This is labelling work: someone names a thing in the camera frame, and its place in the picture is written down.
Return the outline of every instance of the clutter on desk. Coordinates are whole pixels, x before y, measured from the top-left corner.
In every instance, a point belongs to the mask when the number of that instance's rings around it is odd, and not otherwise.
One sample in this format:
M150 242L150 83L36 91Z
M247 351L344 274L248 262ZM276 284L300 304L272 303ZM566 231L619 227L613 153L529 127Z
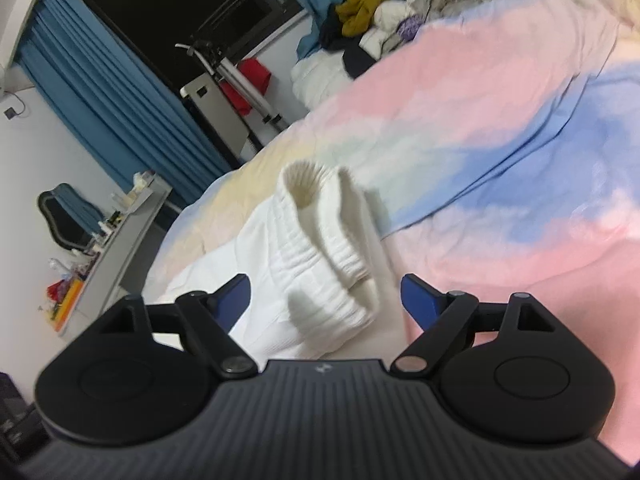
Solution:
M98 226L100 227L100 231L107 236L111 236L113 234L113 228L110 225L105 224L105 222L99 221Z
M123 218L124 218L124 215L122 211L119 211L116 209L116 211L114 211L114 213L109 218L107 218L107 224L113 228L116 228L118 227L120 222L122 222Z
M47 303L43 311L49 324L56 332L64 325L82 291L82 284L97 260L97 254L89 260L82 258L72 264L64 264L56 258L49 260L49 266L60 273L61 279L49 285L46 290Z
M149 184L154 179L153 171L145 171L144 173L136 173L133 176L133 187L126 195L121 196L111 193L113 203L126 214L135 212L149 197Z

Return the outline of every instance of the red bag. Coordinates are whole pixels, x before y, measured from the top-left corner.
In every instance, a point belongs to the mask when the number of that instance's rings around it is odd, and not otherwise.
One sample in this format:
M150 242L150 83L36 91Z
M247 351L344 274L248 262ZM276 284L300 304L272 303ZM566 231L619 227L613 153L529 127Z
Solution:
M267 88L269 87L269 81L271 81L271 72L269 72L266 67L260 63L260 61L253 57L243 59L238 63L238 70L251 82L253 86L258 89L258 92L262 95L266 94ZM220 83L220 88L242 117L249 115L251 105L235 88L226 81Z

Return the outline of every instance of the pastel bedsheet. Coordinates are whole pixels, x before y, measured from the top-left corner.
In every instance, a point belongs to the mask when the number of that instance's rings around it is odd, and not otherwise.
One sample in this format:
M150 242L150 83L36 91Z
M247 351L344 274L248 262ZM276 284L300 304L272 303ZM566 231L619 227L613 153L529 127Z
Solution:
M496 0L425 27L218 184L149 285L232 238L290 160L347 166L398 277L485 301L529 290L606 362L602 438L637 459L640 62L596 77L617 31L571 0Z
M571 0L494 0L430 23L228 177L150 282L233 238L300 158L350 168L382 235L420 221L552 137L617 26Z

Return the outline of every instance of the yellow cloth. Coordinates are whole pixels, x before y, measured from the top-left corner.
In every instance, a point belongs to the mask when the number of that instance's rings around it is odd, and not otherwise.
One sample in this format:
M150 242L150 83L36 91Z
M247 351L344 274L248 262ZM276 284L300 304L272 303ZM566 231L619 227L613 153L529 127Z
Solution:
M335 12L343 23L342 35L352 38L369 30L373 13L384 1L386 0L347 0L335 6Z

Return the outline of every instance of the ridged surface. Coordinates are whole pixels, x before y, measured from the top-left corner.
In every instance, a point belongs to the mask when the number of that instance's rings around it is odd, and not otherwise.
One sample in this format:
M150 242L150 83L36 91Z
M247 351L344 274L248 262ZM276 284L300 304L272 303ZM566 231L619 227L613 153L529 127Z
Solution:
M272 362L259 378L225 383L198 418L165 438L125 449L57 441L22 469L38 480L616 480L625 474L625 465L596 441L549 450L501 446L450 420L424 383L392 378L374 361L329 365Z

